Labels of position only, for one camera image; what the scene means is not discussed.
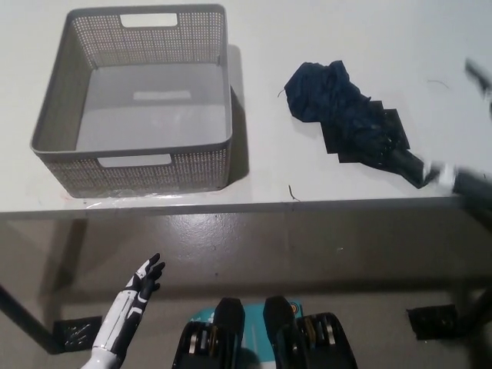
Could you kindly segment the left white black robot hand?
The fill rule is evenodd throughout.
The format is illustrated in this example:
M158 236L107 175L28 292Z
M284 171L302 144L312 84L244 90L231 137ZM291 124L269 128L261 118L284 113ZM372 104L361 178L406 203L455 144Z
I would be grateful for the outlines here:
M148 302L160 288L165 268L154 254L131 276L106 314L91 348L90 361L101 368L120 368L135 336Z

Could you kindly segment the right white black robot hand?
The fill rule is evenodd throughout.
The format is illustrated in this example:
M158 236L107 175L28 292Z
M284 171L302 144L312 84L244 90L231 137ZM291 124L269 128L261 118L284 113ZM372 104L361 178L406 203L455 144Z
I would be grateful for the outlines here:
M491 112L491 74L474 60L467 58L464 65L467 77L480 89ZM431 162L424 166L424 179L450 194L461 196L466 202L482 208L491 207L491 175L448 163Z

